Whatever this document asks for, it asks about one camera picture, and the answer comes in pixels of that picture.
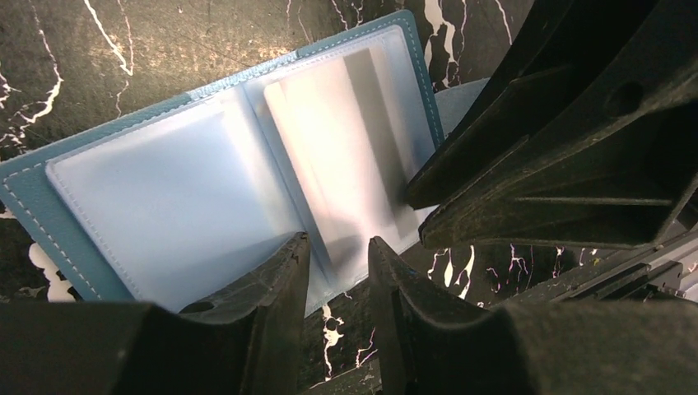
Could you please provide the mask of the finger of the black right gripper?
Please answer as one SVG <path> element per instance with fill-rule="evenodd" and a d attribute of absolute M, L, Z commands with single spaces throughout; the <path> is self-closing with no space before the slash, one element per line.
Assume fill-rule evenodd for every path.
<path fill-rule="evenodd" d="M 654 2 L 550 123 L 431 206 L 425 247 L 658 243 L 697 187 L 697 4 Z"/>
<path fill-rule="evenodd" d="M 410 181 L 414 208 L 441 204 L 522 137 L 534 136 L 617 56 L 654 1 L 536 1 L 510 50 Z"/>

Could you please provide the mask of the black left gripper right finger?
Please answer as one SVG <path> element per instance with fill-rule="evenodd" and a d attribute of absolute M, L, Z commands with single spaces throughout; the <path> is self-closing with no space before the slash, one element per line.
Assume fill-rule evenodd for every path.
<path fill-rule="evenodd" d="M 697 306 L 564 301 L 487 310 L 368 244 L 386 394 L 694 394 Z"/>

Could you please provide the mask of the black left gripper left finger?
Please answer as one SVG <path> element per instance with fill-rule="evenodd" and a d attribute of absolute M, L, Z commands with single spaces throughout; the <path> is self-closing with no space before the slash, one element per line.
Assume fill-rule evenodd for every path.
<path fill-rule="evenodd" d="M 174 314 L 152 303 L 1 307 L 4 394 L 293 394 L 310 241 Z"/>

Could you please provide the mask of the blue leather card holder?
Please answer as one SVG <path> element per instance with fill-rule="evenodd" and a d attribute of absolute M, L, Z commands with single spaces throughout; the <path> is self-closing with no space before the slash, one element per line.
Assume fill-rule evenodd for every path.
<path fill-rule="evenodd" d="M 434 92 L 402 10 L 8 160 L 1 199 L 83 299 L 173 312 L 304 231 L 312 313 L 418 242 L 405 187 L 485 84 Z"/>

